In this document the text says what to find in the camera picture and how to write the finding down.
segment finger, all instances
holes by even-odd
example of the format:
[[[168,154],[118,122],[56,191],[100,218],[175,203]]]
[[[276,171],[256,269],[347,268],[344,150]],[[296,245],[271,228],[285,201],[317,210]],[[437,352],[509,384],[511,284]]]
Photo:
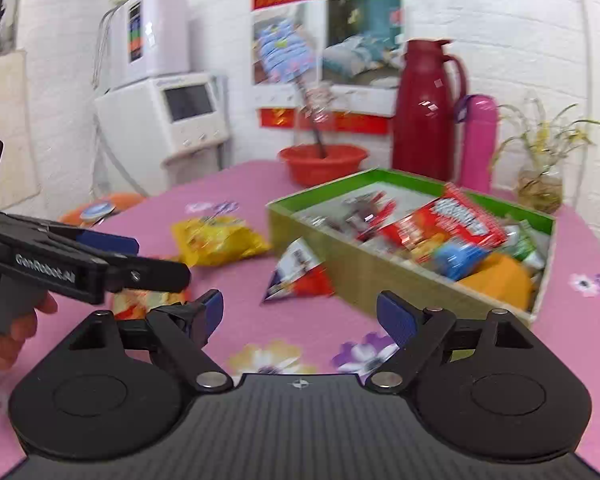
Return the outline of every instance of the finger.
[[[47,294],[44,301],[36,306],[36,309],[45,314],[55,314],[58,311],[58,304],[56,303],[56,300]]]
[[[23,341],[0,335],[0,369],[11,368],[18,358]]]
[[[37,330],[38,316],[35,312],[31,312],[11,323],[11,338],[16,341],[24,341],[35,336]]]

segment cardboard box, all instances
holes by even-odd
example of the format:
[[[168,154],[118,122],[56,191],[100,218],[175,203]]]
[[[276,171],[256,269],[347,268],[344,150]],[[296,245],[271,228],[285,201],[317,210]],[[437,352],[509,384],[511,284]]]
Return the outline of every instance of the cardboard box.
[[[308,220],[321,213],[333,213],[334,208],[349,196],[375,190],[387,191],[388,197],[395,196],[398,209],[408,212],[440,196],[443,185],[409,173],[376,169],[312,187],[267,204],[270,241],[274,252],[280,256],[291,242],[304,238],[325,261],[336,293],[373,317],[376,316],[376,297],[382,290],[391,290],[418,308],[443,306],[466,319],[484,319],[492,308],[506,308],[530,325],[538,316],[551,272],[554,252],[554,219],[551,216],[491,196],[467,192],[475,203],[495,216],[503,218],[509,214],[516,220],[526,219],[534,229],[534,237],[547,258],[547,266],[529,311],[475,292],[413,262],[382,253],[372,244],[360,244],[335,231],[318,230]]]

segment gray ribbed surface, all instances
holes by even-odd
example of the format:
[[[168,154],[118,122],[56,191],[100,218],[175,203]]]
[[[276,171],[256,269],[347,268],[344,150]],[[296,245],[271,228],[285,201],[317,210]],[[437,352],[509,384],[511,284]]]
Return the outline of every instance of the gray ribbed surface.
[[[574,456],[536,465],[481,462],[426,433],[407,403],[356,376],[248,376],[206,396],[151,449],[107,463],[33,457],[8,478],[54,480],[576,480],[600,478]]]

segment pink tablecloth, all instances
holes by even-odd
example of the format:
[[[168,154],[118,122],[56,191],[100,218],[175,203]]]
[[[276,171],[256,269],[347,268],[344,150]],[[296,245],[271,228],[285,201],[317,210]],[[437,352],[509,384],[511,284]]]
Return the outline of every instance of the pink tablecloth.
[[[187,205],[199,208],[205,203],[235,201],[235,214],[266,234],[264,205],[296,190],[281,164],[250,162],[152,198],[110,219],[103,230],[137,238],[142,254],[173,254],[176,247],[169,225],[190,216]],[[224,319],[205,351],[227,371],[239,374],[240,370],[275,364],[289,372],[334,372],[331,360],[341,353],[344,343],[367,342],[378,348],[386,344],[381,339],[384,331],[375,320],[339,298],[261,306],[275,263],[267,257],[193,271],[194,295],[209,288],[218,288],[224,295]],[[534,331],[591,393],[593,414],[578,453],[600,471],[600,286],[581,283],[583,276],[595,280],[597,274],[600,245],[579,216],[565,207],[558,215],[553,272]],[[0,375],[0,476],[24,456],[6,417],[10,391],[92,310],[76,301],[58,300],[59,313],[40,316],[38,336],[27,342],[14,369]]]

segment orange stool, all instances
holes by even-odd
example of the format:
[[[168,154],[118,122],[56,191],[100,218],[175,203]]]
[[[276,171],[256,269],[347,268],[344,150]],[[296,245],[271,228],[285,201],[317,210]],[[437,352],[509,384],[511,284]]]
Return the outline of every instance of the orange stool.
[[[80,215],[85,209],[93,206],[94,204],[97,204],[99,202],[111,202],[116,208],[115,211],[119,213],[121,211],[131,209],[133,206],[144,202],[144,200],[145,198],[137,193],[114,193],[104,197],[102,200],[97,200],[96,202],[81,205],[80,207],[63,214],[60,217],[59,221],[63,224],[69,224],[80,227],[84,224],[84,222],[82,222],[82,220],[80,219]]]

